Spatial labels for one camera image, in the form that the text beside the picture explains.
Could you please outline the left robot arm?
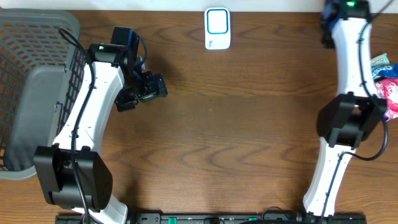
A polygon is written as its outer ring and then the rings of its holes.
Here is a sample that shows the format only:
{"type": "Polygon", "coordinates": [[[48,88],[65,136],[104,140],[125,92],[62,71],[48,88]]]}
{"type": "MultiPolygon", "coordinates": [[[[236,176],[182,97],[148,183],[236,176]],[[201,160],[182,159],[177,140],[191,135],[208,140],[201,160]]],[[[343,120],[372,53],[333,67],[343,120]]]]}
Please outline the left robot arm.
{"type": "Polygon", "coordinates": [[[84,76],[72,111],[50,146],[39,146],[34,167],[48,204],[80,213],[79,223],[127,223],[129,209],[112,193],[113,176],[101,158],[112,108],[133,110],[167,96],[161,73],[144,70],[137,54],[144,41],[130,28],[115,27],[110,42],[82,48],[65,29],[59,34],[80,48],[84,76]]]}

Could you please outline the purple snack package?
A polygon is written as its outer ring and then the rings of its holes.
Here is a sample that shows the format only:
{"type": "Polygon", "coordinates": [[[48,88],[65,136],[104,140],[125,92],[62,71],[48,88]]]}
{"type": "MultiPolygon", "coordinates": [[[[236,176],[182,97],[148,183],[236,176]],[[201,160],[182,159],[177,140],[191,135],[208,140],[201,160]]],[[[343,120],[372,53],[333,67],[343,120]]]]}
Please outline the purple snack package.
{"type": "Polygon", "coordinates": [[[397,79],[385,78],[376,82],[377,94],[387,100],[385,118],[387,121],[397,118],[397,79]]]}

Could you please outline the mint green wipes pack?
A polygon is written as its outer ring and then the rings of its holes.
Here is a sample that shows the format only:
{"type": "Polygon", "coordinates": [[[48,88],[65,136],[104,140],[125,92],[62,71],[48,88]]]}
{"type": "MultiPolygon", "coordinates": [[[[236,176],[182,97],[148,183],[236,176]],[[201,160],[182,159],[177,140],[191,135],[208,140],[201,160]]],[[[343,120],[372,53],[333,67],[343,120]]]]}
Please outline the mint green wipes pack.
{"type": "Polygon", "coordinates": [[[374,57],[371,59],[371,67],[381,67],[381,66],[385,66],[385,65],[389,65],[389,59],[387,57],[387,54],[381,54],[378,55],[377,57],[374,57]]]}

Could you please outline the blue Oreo cookie pack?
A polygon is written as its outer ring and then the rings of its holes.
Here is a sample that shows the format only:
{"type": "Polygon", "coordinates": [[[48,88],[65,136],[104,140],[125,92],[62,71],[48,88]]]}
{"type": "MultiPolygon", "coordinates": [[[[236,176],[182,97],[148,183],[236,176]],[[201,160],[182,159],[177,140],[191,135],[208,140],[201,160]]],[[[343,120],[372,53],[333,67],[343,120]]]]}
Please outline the blue Oreo cookie pack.
{"type": "Polygon", "coordinates": [[[374,80],[380,78],[397,78],[397,64],[387,64],[372,68],[372,75],[374,80]]]}

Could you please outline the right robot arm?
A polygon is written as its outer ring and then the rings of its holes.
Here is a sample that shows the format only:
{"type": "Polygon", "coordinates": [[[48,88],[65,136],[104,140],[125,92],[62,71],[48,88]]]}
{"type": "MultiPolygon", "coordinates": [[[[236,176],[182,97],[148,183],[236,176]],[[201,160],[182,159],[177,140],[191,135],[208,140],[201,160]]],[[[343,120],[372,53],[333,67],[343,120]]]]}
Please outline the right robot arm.
{"type": "Polygon", "coordinates": [[[351,158],[373,161],[387,147],[387,101],[378,97],[371,72],[369,45],[372,23],[377,17],[371,12],[369,1],[327,0],[322,10],[322,44],[336,51],[338,89],[318,113],[320,152],[303,198],[306,214],[316,222],[335,219],[336,196],[351,158]],[[358,155],[359,145],[379,124],[384,132],[380,150],[371,157],[358,155]]]}

